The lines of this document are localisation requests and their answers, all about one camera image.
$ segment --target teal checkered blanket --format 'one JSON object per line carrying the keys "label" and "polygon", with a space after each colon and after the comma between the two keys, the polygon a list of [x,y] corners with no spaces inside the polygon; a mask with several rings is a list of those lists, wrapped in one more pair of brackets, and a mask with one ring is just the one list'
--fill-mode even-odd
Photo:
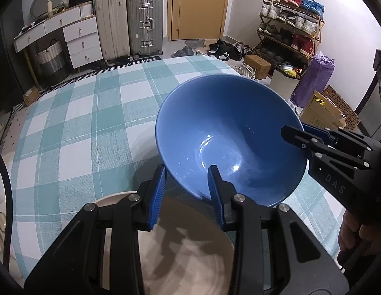
{"label": "teal checkered blanket", "polygon": [[[162,162],[160,105],[178,84],[204,74],[237,73],[204,56],[159,60],[85,78],[32,105],[11,171],[12,242],[24,278],[85,203],[137,190],[152,177]],[[213,216],[171,178],[166,194]],[[333,255],[342,206],[307,173],[286,202]]]}

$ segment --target suitcase handle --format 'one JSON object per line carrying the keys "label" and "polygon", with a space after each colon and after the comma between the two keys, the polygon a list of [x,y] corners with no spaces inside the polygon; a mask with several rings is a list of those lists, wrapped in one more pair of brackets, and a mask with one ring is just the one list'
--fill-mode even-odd
{"label": "suitcase handle", "polygon": [[154,20],[151,17],[147,17],[147,20],[149,20],[151,22],[151,28],[147,29],[147,31],[150,32],[154,29]]}

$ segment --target plastic bag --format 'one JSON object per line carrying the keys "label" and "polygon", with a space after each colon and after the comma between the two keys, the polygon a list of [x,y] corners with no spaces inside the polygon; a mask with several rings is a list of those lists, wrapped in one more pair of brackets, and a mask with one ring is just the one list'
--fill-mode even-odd
{"label": "plastic bag", "polygon": [[329,59],[320,51],[316,52],[316,57],[310,61],[308,69],[298,82],[290,100],[300,108],[305,107],[314,91],[322,93],[334,68],[334,60]]}

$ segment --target human hand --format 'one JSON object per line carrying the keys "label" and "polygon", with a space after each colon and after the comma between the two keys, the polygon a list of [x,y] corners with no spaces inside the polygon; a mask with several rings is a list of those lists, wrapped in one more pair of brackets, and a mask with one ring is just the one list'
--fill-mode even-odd
{"label": "human hand", "polygon": [[361,239],[372,241],[371,246],[363,256],[376,255],[381,249],[381,227],[360,225],[360,222],[348,211],[345,211],[341,229],[338,235],[338,244],[341,251],[351,249],[356,244],[355,233],[359,232]]}

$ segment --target metal screw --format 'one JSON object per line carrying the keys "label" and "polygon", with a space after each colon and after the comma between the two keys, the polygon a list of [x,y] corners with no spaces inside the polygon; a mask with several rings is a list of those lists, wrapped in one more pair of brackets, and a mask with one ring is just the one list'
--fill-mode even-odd
{"label": "metal screw", "polygon": [[84,210],[87,212],[93,211],[95,209],[95,204],[94,203],[87,203],[84,205]]}
{"label": "metal screw", "polygon": [[130,194],[128,199],[129,199],[129,201],[137,202],[140,199],[140,195],[136,194],[136,193]]}
{"label": "metal screw", "polygon": [[237,202],[244,202],[245,201],[245,195],[242,195],[242,194],[236,194],[236,195],[234,195],[233,198]]}
{"label": "metal screw", "polygon": [[280,211],[285,212],[285,213],[288,212],[288,211],[290,210],[289,205],[288,205],[288,204],[285,204],[285,203],[281,203],[281,204],[279,204],[279,205],[278,205],[278,208],[279,208]]}

